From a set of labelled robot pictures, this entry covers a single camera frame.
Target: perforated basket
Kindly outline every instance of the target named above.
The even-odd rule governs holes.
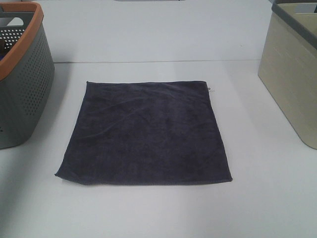
[[[0,3],[0,18],[23,21],[22,26],[0,27],[0,39],[9,46],[16,42],[0,60],[0,149],[32,135],[50,93],[54,64],[43,16],[37,3]]]

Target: gray bin rim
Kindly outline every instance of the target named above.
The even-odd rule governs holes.
[[[286,22],[293,30],[295,30],[300,36],[302,36],[311,46],[317,50],[317,37],[309,31],[305,26],[294,19],[290,14],[283,10],[279,4],[281,3],[310,3],[317,0],[275,0],[272,5],[272,11],[278,15],[283,21]]]

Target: object inside basket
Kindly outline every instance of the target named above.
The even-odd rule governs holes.
[[[2,60],[5,55],[11,50],[15,43],[10,46],[5,42],[4,39],[0,39],[0,60]]]

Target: basket handle hole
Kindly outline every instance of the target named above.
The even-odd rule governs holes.
[[[4,17],[0,18],[0,27],[5,26],[23,26],[23,20],[19,17]]]
[[[299,3],[295,8],[296,14],[316,14],[317,3]]]

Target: white tabletop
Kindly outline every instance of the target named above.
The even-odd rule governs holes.
[[[54,61],[259,60],[267,0],[38,1]]]
[[[39,1],[56,61],[112,63],[55,64],[32,137],[0,150],[0,237],[317,237],[317,150],[301,142],[257,76],[270,4],[241,2]],[[183,62],[158,62],[175,60]],[[182,80],[212,89],[232,182],[83,186],[54,176],[86,81]]]
[[[257,77],[259,61],[56,64],[32,137],[0,151],[4,238],[314,238],[317,150]],[[83,186],[54,176],[86,81],[204,80],[233,182]]]

